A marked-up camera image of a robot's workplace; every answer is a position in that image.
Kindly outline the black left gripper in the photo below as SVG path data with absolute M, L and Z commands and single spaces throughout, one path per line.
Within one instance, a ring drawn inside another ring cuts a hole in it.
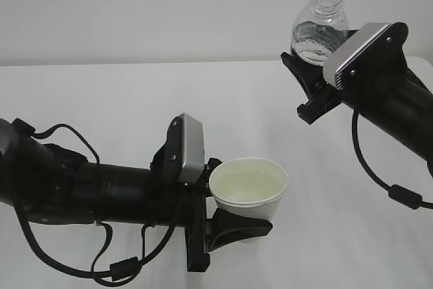
M 174 117 L 170 122 L 166 141 L 154 154 L 150 169 L 165 192 L 170 189 L 180 191 L 177 225 L 184 224 L 187 263 L 209 264 L 209 252 L 241 240 L 267 236 L 273 224 L 264 219 L 235 215 L 220 208 L 216 209 L 212 218 L 206 220 L 206 198 L 212 195 L 209 179 L 223 161 L 209 158 L 194 184 L 179 182 L 182 160 L 181 124 L 180 116 Z

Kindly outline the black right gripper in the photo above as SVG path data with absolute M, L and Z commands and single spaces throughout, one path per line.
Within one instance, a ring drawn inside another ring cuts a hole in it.
M 359 29 L 349 30 L 351 38 Z M 298 81 L 308 101 L 297 107 L 298 116 L 313 124 L 344 103 L 352 109 L 370 107 L 374 100 L 397 83 L 408 70 L 403 44 L 409 35 L 404 22 L 391 23 L 377 41 L 370 45 L 343 74 L 343 90 L 326 83 L 323 68 L 305 62 L 297 55 L 283 52 L 281 61 Z

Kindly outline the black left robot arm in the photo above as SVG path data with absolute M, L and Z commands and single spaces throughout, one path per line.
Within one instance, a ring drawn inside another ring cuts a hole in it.
M 16 119 L 1 121 L 1 201 L 19 202 L 30 222 L 88 225 L 100 221 L 163 225 L 185 231 L 187 268 L 203 272 L 210 252 L 267 235 L 263 217 L 217 209 L 206 216 L 209 178 L 220 161 L 204 157 L 202 123 L 188 114 L 170 122 L 148 169 L 89 162 Z

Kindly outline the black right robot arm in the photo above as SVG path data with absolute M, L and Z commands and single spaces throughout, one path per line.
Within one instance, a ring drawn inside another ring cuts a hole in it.
M 409 68 L 403 22 L 370 22 L 324 63 L 314 66 L 294 52 L 281 54 L 307 96 L 297 108 L 306 123 L 345 104 L 398 142 L 432 163 L 432 92 Z

